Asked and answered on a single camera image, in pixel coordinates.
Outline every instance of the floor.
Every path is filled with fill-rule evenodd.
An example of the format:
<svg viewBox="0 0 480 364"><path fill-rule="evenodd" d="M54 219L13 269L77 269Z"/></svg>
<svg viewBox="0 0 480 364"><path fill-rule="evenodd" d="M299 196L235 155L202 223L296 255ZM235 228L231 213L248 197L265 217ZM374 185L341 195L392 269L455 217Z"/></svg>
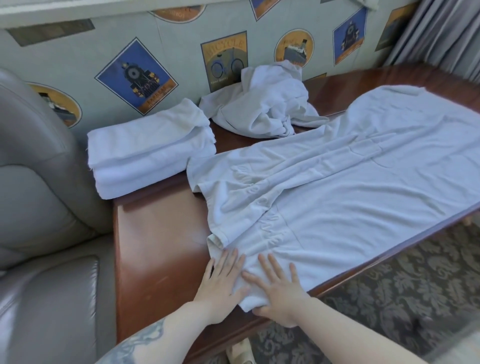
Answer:
<svg viewBox="0 0 480 364"><path fill-rule="evenodd" d="M374 267L322 300L354 320L424 355L451 335L441 329L414 333L412 321L439 320L480 309L480 228L454 225ZM257 364L329 364L299 329L272 323L250 337ZM224 354L207 361L226 364Z"/></svg>

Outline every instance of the gray leather chair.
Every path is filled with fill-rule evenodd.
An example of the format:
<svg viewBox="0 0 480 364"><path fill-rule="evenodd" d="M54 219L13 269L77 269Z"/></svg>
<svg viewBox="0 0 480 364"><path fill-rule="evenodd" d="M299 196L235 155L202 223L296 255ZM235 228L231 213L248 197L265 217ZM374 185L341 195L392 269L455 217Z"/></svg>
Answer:
<svg viewBox="0 0 480 364"><path fill-rule="evenodd" d="M72 133L0 70L0 364L88 364L115 345L111 212Z"/></svg>

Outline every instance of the leaf pattern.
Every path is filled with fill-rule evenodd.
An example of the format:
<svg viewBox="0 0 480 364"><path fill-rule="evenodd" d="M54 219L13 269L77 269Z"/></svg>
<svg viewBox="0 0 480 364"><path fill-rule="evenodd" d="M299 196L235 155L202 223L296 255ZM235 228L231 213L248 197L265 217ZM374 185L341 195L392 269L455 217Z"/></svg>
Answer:
<svg viewBox="0 0 480 364"><path fill-rule="evenodd" d="M416 318L439 321L480 309L480 229L454 225L330 291L322 300L337 311L425 355L452 335L413 332ZM257 364L331 364L299 328L275 323L250 337ZM220 354L208 364L227 364Z"/></svg>

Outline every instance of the brown tabletop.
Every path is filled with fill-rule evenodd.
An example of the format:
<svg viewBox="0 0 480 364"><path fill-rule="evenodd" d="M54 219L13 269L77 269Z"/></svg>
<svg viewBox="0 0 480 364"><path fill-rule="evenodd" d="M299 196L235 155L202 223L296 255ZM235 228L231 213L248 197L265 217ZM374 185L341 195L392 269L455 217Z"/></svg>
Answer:
<svg viewBox="0 0 480 364"><path fill-rule="evenodd" d="M305 81L309 101L320 115L345 110L361 94L380 85L425 86L431 92L480 111L480 88L426 65L400 65ZM214 123L218 153L258 142ZM470 213L473 206L464 215ZM209 255L207 207L193 194L185 173L115 200L117 339L121 341L178 309L195 296ZM441 224L384 255L313 289L319 296L367 267L417 243ZM192 345L185 362L197 363L261 329L268 322L238 306L218 325L209 326Z"/></svg>

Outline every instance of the wall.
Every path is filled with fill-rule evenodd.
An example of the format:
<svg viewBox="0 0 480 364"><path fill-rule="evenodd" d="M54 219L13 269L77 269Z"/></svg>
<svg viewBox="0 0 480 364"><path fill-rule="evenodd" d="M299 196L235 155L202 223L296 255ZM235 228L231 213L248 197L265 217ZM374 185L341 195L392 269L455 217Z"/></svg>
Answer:
<svg viewBox="0 0 480 364"><path fill-rule="evenodd" d="M1 29L0 67L33 83L45 100L49 97L51 107L57 105L58 114L65 115L71 131L85 143L94 128L170 108L184 97L198 102L210 90L237 81L242 64L268 64L276 55L288 54L304 64L304 80L377 66L413 10L392 11L409 3L380 0L379 10L367 12L351 0L239 0L157 11L157 16L141 12ZM342 52L352 15L356 37ZM300 31L289 33L294 29ZM211 42L230 35L235 36ZM125 70L135 79L143 77L146 89L128 81Z"/></svg>

